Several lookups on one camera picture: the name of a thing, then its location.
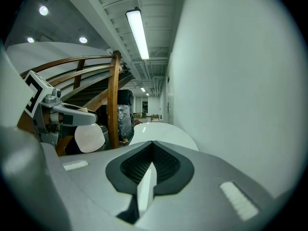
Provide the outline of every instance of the round spotlight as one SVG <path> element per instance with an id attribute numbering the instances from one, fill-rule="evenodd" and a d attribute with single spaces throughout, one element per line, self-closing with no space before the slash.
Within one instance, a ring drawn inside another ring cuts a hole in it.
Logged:
<path id="1" fill-rule="evenodd" d="M 81 37 L 79 41 L 83 44 L 88 42 L 88 40 L 85 37 Z"/>
<path id="2" fill-rule="evenodd" d="M 47 14 L 48 14 L 48 9 L 47 9 L 47 7 L 45 7 L 45 6 L 40 7 L 39 13 L 40 13 L 41 15 L 47 15 Z"/>

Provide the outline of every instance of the ceiling light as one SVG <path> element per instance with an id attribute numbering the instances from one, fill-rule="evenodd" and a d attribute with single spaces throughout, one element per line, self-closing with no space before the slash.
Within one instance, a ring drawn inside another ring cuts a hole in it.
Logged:
<path id="1" fill-rule="evenodd" d="M 130 29 L 134 35 L 140 56 L 143 60 L 149 59 L 148 48 L 146 46 L 145 34 L 141 18 L 141 10 L 135 8 L 126 12 Z"/>
<path id="2" fill-rule="evenodd" d="M 45 7 L 45 6 L 40 7 L 39 13 L 40 13 L 41 15 L 47 15 L 47 14 L 48 14 L 48 9 L 47 9 L 47 7 Z"/>
<path id="3" fill-rule="evenodd" d="M 81 37 L 79 41 L 83 44 L 88 42 L 88 40 L 85 37 Z"/>

